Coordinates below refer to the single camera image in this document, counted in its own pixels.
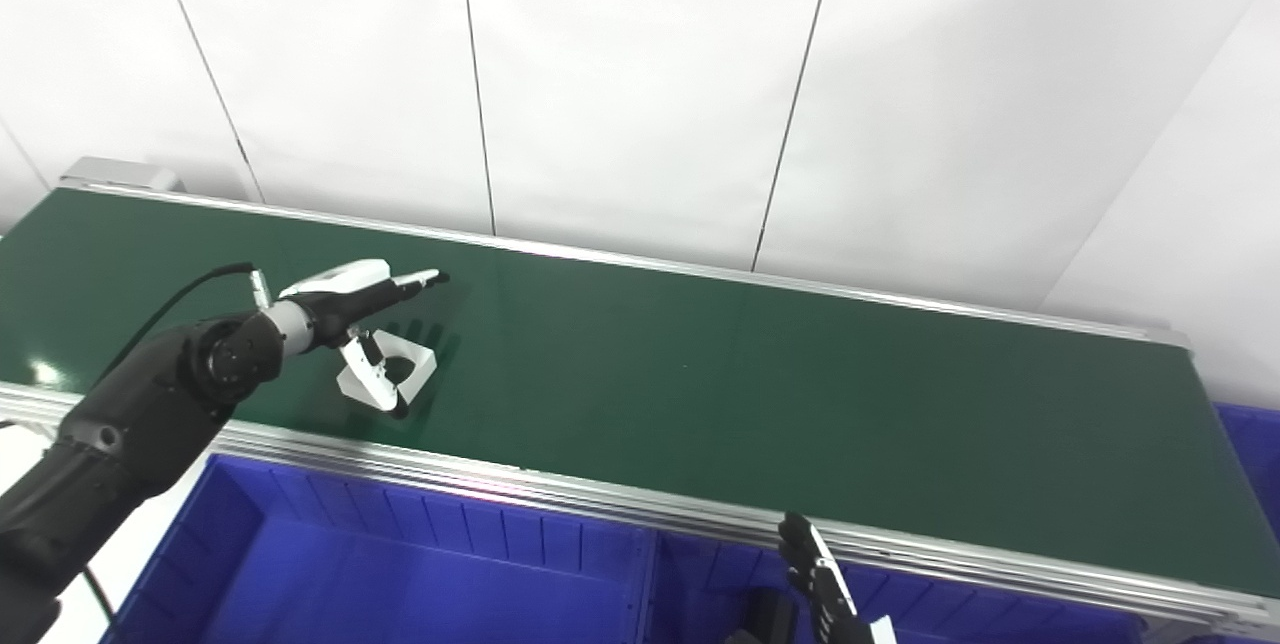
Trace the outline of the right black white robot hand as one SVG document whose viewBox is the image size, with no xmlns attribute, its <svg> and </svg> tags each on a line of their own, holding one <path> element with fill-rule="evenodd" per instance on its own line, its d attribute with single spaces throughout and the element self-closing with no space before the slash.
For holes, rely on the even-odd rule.
<svg viewBox="0 0 1280 644">
<path fill-rule="evenodd" d="M 831 548 L 806 517 L 786 512 L 778 524 L 778 552 L 787 565 L 791 586 L 810 608 L 818 643 L 896 643 L 891 617 L 864 618 Z"/>
</svg>

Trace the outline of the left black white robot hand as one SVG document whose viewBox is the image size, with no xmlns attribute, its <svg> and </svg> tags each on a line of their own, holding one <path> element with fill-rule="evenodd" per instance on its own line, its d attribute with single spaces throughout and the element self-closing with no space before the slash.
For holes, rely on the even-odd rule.
<svg viewBox="0 0 1280 644">
<path fill-rule="evenodd" d="M 282 339 L 283 356 L 316 348 L 340 353 L 340 394 L 396 420 L 436 370 L 436 353 L 364 321 L 449 280 L 438 269 L 394 275 L 384 259 L 362 259 L 319 271 L 283 289 L 265 309 Z"/>
</svg>

